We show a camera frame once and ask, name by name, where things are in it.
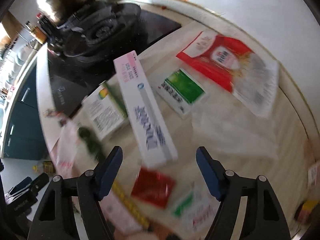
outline black glass cooktop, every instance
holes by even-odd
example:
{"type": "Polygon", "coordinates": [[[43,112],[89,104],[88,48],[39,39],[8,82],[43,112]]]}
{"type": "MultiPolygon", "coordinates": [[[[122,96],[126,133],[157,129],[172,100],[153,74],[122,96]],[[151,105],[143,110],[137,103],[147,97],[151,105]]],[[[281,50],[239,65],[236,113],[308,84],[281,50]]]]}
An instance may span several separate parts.
{"type": "Polygon", "coordinates": [[[116,72],[113,59],[135,50],[140,54],[145,49],[179,29],[181,25],[160,15],[141,11],[137,24],[130,27],[133,34],[117,40],[111,50],[96,52],[102,61],[92,62],[94,54],[88,57],[67,57],[48,52],[49,75],[53,99],[57,111],[73,116],[79,109],[82,99],[94,91],[101,82],[110,79],[116,72]]]}

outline red and white plastic bag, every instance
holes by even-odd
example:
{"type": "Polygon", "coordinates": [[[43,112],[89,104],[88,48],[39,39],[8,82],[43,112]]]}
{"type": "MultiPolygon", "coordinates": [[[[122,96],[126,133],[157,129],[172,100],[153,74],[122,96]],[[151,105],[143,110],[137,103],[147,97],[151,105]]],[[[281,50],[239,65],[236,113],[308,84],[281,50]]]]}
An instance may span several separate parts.
{"type": "Polygon", "coordinates": [[[267,117],[276,97],[279,64],[265,64],[240,40],[212,29],[201,32],[177,57],[232,93],[256,116],[267,117]]]}

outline blue circular logo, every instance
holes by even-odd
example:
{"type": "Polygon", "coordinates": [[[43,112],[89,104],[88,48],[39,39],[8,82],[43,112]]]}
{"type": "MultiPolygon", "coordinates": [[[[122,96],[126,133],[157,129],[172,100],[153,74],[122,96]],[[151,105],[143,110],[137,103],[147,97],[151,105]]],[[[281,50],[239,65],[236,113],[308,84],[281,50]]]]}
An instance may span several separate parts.
{"type": "Polygon", "coordinates": [[[144,84],[143,84],[143,83],[140,83],[140,84],[138,85],[138,88],[139,88],[139,89],[143,89],[143,87],[144,87],[144,84]]]}

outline dark blue cabinet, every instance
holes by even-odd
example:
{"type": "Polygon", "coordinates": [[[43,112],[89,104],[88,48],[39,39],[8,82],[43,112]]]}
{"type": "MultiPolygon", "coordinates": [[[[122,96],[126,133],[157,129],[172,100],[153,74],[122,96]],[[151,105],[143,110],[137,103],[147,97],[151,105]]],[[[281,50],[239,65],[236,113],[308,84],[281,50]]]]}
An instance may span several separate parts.
{"type": "Polygon", "coordinates": [[[48,154],[37,106],[36,66],[13,106],[3,147],[5,158],[40,160],[48,154]]]}

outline gas stove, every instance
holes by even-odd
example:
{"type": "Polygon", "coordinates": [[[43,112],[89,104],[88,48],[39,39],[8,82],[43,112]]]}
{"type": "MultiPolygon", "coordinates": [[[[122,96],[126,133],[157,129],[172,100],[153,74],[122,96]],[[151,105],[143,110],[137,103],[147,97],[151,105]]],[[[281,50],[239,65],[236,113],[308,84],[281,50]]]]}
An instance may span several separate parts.
{"type": "Polygon", "coordinates": [[[72,117],[82,99],[116,73],[115,58],[132,50],[140,54],[180,27],[133,3],[84,6],[60,27],[59,44],[48,46],[56,110],[72,117]]]}

